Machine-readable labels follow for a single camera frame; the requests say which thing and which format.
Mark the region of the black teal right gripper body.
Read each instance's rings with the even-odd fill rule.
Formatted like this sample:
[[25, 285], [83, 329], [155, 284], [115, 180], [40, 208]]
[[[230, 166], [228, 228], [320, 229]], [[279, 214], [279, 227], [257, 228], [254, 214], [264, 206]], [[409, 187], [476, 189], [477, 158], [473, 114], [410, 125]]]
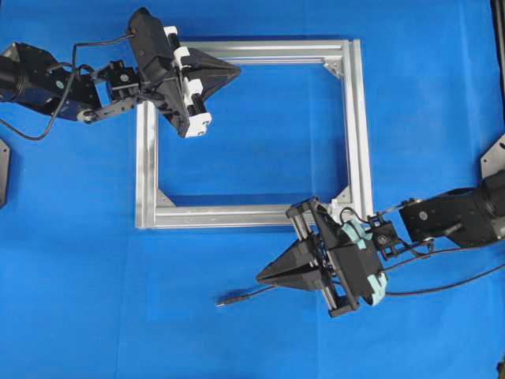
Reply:
[[336, 223], [317, 198], [292, 205], [286, 216], [298, 240], [314, 238], [314, 264], [327, 276], [322, 292], [330, 317], [357, 310], [360, 301], [376, 306], [383, 301], [387, 275], [372, 243], [372, 237], [356, 221]]

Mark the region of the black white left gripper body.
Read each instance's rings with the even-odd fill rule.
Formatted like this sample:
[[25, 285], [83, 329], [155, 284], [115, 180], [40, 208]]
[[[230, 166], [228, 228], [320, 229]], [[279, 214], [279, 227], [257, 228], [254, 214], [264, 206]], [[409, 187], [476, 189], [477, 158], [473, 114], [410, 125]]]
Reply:
[[201, 137], [212, 121], [201, 98], [201, 79], [190, 79], [184, 63], [191, 53], [180, 44], [178, 29], [163, 26], [145, 7], [128, 21], [129, 44], [141, 78], [140, 93], [153, 102], [181, 138]]

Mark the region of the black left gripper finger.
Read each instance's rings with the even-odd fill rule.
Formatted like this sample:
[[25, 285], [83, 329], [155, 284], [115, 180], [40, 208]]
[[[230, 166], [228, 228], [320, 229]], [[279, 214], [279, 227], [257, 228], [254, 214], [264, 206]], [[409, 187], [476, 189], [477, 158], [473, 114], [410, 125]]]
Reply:
[[204, 102], [240, 73], [189, 73], [189, 109], [205, 109]]
[[231, 81], [241, 74], [238, 66], [215, 58], [203, 51], [189, 48], [189, 55], [181, 58], [184, 75], [191, 79]]

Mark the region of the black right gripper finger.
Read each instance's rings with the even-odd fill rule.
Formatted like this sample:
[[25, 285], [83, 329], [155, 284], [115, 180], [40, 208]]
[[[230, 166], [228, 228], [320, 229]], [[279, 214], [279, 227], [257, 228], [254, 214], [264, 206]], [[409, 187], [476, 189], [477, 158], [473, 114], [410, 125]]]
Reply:
[[257, 279], [319, 279], [320, 266], [314, 264], [317, 244], [314, 238], [296, 240], [284, 253], [268, 264]]
[[317, 270], [282, 276], [262, 276], [258, 274], [256, 281], [261, 284], [303, 291], [323, 290], [327, 286], [327, 276]]

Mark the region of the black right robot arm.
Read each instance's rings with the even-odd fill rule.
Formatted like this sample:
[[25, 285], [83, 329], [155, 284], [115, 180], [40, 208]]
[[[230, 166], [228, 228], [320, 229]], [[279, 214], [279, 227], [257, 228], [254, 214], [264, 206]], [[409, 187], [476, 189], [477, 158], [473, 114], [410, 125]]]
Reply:
[[297, 240], [256, 277], [258, 283], [322, 291], [331, 317], [355, 311], [360, 300], [378, 305], [387, 292], [382, 262], [418, 246], [434, 251], [435, 238], [463, 249], [489, 246], [504, 238], [504, 173], [477, 187], [453, 189], [397, 206], [409, 234], [407, 244], [379, 212], [366, 219], [334, 220], [317, 197], [286, 211]]

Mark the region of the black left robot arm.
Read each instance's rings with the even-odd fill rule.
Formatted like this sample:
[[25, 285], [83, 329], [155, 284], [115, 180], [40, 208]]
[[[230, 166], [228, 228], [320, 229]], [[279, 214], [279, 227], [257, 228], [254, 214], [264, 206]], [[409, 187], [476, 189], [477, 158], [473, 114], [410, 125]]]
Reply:
[[129, 43], [136, 66], [111, 61], [102, 69], [59, 62], [48, 51], [13, 43], [1, 54], [1, 101], [49, 117], [92, 124], [151, 102], [181, 138], [206, 134], [211, 113], [205, 100], [241, 73], [239, 67], [181, 45], [144, 7], [129, 19], [124, 36], [92, 47]]

